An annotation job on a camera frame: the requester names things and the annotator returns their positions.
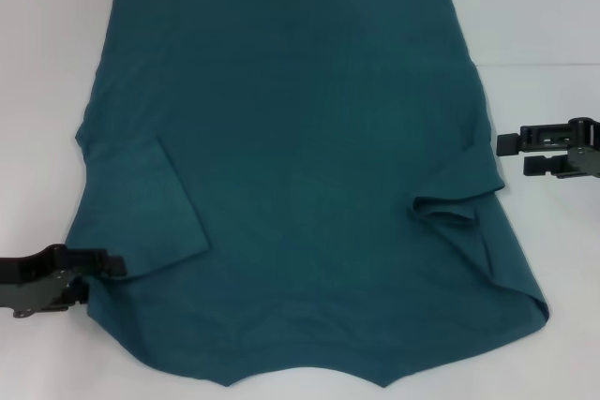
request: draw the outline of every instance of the teal t-shirt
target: teal t-shirt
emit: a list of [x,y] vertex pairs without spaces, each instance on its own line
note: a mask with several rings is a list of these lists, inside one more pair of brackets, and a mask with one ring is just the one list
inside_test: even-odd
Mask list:
[[385,386],[548,319],[451,0],[114,0],[77,138],[89,314],[159,370]]

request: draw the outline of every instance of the white background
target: white background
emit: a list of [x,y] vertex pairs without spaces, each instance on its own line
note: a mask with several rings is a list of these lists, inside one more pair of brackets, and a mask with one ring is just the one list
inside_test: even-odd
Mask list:
[[[0,0],[0,256],[63,242],[83,190],[73,139],[112,0]],[[600,120],[600,0],[454,0],[499,133]],[[443,147],[431,149],[443,152]],[[526,178],[500,194],[552,310],[541,332],[387,389],[300,368],[222,388],[149,369],[85,315],[0,310],[0,397],[21,399],[597,399],[600,180]]]

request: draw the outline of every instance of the t-shirt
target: t-shirt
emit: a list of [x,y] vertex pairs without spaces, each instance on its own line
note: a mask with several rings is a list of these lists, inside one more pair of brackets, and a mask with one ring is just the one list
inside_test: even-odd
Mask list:
[[548,319],[451,0],[114,0],[77,140],[89,315],[158,370],[385,386]]

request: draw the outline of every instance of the white table surface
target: white table surface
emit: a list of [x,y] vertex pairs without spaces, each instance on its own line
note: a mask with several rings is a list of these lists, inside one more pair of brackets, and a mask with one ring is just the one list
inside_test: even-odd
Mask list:
[[[600,120],[600,0],[454,0],[499,133]],[[73,139],[111,0],[0,0],[0,256],[63,242],[84,184]],[[600,180],[526,178],[500,161],[502,204],[550,303],[539,333],[387,389],[299,368],[231,388],[143,366],[84,307],[0,310],[0,397],[43,399],[600,398]]]

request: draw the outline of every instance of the teal fabric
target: teal fabric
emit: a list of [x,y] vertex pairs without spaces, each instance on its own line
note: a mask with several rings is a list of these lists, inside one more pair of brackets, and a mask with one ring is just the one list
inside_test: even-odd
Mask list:
[[451,0],[114,0],[77,138],[89,314],[159,370],[385,386],[548,319]]

